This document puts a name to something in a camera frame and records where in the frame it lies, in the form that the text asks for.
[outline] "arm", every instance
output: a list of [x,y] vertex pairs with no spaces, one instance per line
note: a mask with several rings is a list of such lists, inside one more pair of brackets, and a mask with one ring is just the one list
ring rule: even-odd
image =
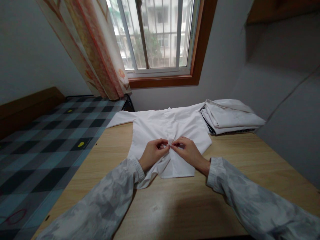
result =
[[139,161],[125,159],[37,239],[111,239],[131,203],[134,185],[169,152],[169,146],[163,147],[167,144],[164,139],[151,141]]
[[192,143],[182,138],[173,144],[183,144],[185,149],[172,148],[208,177],[209,187],[226,196],[241,224],[255,239],[320,238],[319,218],[252,182],[223,158],[212,157],[210,164]]

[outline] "floral curtain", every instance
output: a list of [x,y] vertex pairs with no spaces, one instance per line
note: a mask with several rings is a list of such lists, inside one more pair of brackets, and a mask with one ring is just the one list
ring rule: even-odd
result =
[[92,94],[131,92],[106,0],[37,0]]

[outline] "shirt cuff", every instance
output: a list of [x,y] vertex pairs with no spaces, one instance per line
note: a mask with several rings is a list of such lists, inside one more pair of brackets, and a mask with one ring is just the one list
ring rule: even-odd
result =
[[219,166],[222,164],[222,158],[211,157],[210,170],[207,180],[207,186],[211,187],[213,190],[217,188],[217,171],[220,170]]
[[136,171],[138,173],[139,182],[142,181],[146,176],[144,175],[144,172],[142,170],[142,167],[141,167],[139,161],[135,157],[128,157],[128,159],[132,163],[132,165],[134,166],[134,168],[136,169]]

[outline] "tree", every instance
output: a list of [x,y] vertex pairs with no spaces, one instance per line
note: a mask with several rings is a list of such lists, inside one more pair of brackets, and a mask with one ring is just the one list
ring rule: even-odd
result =
[[[145,40],[147,45],[146,47],[147,47],[149,64],[152,65],[152,67],[156,67],[154,65],[154,62],[158,62],[159,59],[162,58],[157,35],[155,33],[150,33],[147,29],[144,30],[144,34],[145,34]],[[135,32],[134,35],[135,35],[135,41],[131,40],[133,45],[133,51],[135,56],[137,56],[140,61],[140,67],[145,68],[146,67],[145,61],[141,61],[141,59],[144,59],[141,34],[138,32]]]

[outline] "wooden window frame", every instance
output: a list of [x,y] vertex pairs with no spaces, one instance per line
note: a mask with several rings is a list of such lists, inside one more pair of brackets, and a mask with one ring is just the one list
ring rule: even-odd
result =
[[217,1],[218,0],[200,1],[190,75],[129,78],[129,84],[132,89],[199,84]]

